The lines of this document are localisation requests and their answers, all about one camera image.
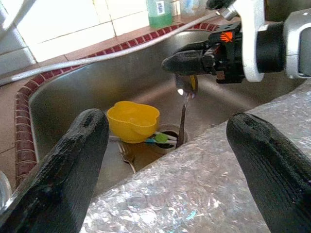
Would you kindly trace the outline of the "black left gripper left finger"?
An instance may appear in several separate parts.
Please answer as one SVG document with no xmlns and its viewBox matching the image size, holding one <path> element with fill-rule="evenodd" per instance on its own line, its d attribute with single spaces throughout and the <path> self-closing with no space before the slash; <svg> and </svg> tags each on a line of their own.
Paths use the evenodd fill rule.
<svg viewBox="0 0 311 233">
<path fill-rule="evenodd" d="M 103 111 L 81 112 L 1 209 L 1 232 L 79 232 L 108 138 L 109 124 Z"/>
</svg>

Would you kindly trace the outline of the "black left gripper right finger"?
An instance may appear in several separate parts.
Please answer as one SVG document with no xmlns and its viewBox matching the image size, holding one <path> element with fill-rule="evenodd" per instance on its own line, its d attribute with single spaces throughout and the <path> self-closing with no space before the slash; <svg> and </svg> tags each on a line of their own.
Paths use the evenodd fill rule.
<svg viewBox="0 0 311 233">
<path fill-rule="evenodd" d="M 226 137 L 272 233 L 311 231 L 311 160 L 271 123 L 232 116 Z"/>
</svg>

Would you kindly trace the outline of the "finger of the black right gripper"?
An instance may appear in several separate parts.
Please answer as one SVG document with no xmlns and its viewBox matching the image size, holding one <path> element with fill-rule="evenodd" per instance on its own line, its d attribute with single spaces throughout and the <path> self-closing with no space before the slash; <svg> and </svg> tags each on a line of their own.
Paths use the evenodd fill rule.
<svg viewBox="0 0 311 233">
<path fill-rule="evenodd" d="M 210 48 L 210 43 L 208 41 L 200 41 L 182 46 L 176 50 L 175 53 L 189 50 L 207 50 L 208 48 Z"/>
<path fill-rule="evenodd" d="M 200 75 L 207 71 L 202 62 L 202 51 L 177 52 L 162 61 L 162 68 L 179 75 Z"/>
</svg>

